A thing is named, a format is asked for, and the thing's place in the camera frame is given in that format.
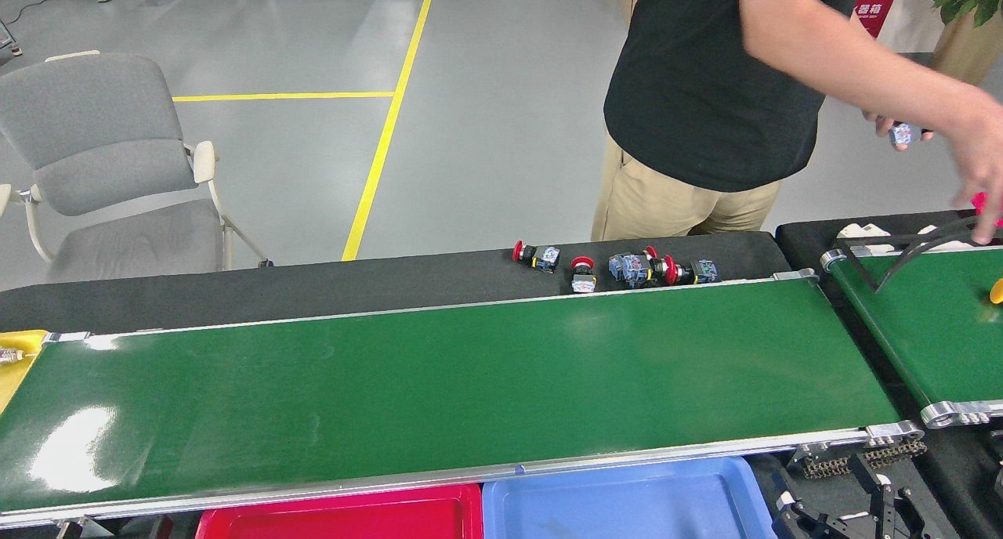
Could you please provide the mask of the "person's left hand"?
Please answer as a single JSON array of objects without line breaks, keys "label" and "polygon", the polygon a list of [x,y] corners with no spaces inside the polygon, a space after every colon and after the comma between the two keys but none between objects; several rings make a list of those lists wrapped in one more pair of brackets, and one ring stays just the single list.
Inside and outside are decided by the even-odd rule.
[{"label": "person's left hand", "polygon": [[900,119],[885,117],[885,115],[871,113],[868,110],[862,110],[862,115],[866,121],[874,125],[875,133],[889,140],[889,145],[895,151],[904,151],[909,149],[912,143],[927,142],[927,140],[934,138],[934,132],[931,129],[919,128],[907,124],[905,121],[900,121]]}]

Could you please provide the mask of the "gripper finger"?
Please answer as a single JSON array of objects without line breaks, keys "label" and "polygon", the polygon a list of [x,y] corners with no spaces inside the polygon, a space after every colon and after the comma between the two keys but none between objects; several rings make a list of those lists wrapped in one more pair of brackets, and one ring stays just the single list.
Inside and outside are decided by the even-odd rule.
[{"label": "gripper finger", "polygon": [[777,509],[773,519],[773,532],[777,538],[835,538],[828,521],[830,516],[807,507],[791,491],[780,494]]},{"label": "gripper finger", "polygon": [[874,538],[918,538],[918,510],[911,489],[896,489],[887,477],[877,477],[868,493],[875,521]]}]

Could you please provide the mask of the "person's right hand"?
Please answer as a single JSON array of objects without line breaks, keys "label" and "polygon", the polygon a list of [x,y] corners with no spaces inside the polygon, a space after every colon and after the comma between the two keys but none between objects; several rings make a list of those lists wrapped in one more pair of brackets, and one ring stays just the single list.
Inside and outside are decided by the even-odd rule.
[{"label": "person's right hand", "polygon": [[939,125],[948,139],[960,179],[953,205],[959,207],[979,192],[987,196],[972,233],[978,245],[991,242],[1001,218],[1001,104],[987,92],[966,85],[955,106],[949,108],[946,124]]}]

